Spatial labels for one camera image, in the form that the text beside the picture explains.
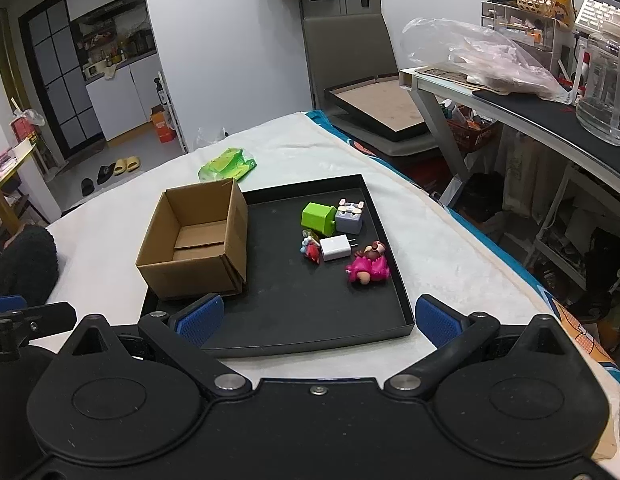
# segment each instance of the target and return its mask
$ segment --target gray chair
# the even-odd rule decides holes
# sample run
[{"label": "gray chair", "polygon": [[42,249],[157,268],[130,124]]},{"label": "gray chair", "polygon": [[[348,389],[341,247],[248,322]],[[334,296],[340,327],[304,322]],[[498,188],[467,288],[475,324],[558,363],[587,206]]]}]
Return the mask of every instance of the gray chair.
[{"label": "gray chair", "polygon": [[328,115],[332,124],[390,156],[437,148],[431,134],[392,142],[353,122],[347,112],[325,98],[326,88],[398,72],[381,14],[305,18],[304,33],[315,105]]}]

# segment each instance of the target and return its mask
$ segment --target basket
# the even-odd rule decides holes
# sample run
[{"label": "basket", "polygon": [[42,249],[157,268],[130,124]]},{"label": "basket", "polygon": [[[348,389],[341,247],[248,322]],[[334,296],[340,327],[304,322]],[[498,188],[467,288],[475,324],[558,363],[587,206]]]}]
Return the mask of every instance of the basket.
[{"label": "basket", "polygon": [[517,7],[554,18],[569,26],[574,19],[570,0],[517,0]]},{"label": "basket", "polygon": [[[463,105],[460,105],[458,108],[465,117],[468,117],[472,111]],[[456,145],[459,149],[466,153],[472,153],[484,147],[500,131],[502,124],[495,121],[482,130],[473,130],[467,126],[455,123],[455,121],[448,120],[448,126],[450,126],[450,130],[455,136]]]}]

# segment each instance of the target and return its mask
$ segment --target open cardboard box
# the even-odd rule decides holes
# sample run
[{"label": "open cardboard box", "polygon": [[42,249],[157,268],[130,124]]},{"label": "open cardboard box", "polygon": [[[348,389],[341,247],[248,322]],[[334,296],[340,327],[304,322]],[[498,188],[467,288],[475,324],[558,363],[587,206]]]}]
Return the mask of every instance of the open cardboard box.
[{"label": "open cardboard box", "polygon": [[232,178],[162,193],[136,267],[162,300],[238,294],[245,283],[248,208]]}]

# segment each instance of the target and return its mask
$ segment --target blue gripper pad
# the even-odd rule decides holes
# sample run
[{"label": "blue gripper pad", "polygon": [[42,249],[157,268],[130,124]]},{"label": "blue gripper pad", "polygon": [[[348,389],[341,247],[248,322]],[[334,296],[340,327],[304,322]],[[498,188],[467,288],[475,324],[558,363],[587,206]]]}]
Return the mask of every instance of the blue gripper pad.
[{"label": "blue gripper pad", "polygon": [[423,294],[414,307],[417,327],[429,341],[441,348],[460,335],[468,326],[468,318],[429,294]]},{"label": "blue gripper pad", "polygon": [[23,296],[0,296],[0,312],[8,312],[9,310],[23,310],[28,304]]},{"label": "blue gripper pad", "polygon": [[195,303],[170,316],[168,325],[186,341],[200,348],[221,326],[224,300],[207,294]]}]

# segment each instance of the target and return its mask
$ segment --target plastic bag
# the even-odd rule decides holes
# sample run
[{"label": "plastic bag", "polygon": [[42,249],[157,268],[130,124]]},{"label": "plastic bag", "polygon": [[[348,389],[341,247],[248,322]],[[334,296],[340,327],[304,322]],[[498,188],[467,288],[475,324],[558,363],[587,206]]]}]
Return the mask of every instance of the plastic bag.
[{"label": "plastic bag", "polygon": [[541,147],[532,137],[517,132],[508,147],[503,186],[503,210],[529,217],[535,190],[536,162]]},{"label": "plastic bag", "polygon": [[18,113],[15,110],[14,116],[17,119],[20,117],[24,117],[30,124],[36,124],[37,126],[45,126],[46,124],[46,120],[44,119],[43,115],[41,115],[36,110],[33,110],[32,108],[28,108],[21,113]]},{"label": "plastic bag", "polygon": [[200,168],[199,181],[211,182],[224,178],[241,180],[256,166],[254,157],[243,148],[228,148]]},{"label": "plastic bag", "polygon": [[418,66],[459,72],[470,84],[498,94],[523,92],[568,103],[568,92],[522,47],[491,28],[454,20],[417,18],[403,30],[401,45]]},{"label": "plastic bag", "polygon": [[210,132],[201,126],[197,129],[197,137],[194,139],[194,149],[205,148],[211,144],[216,144],[220,140],[224,140],[228,136],[225,128],[221,128],[218,132]]}]

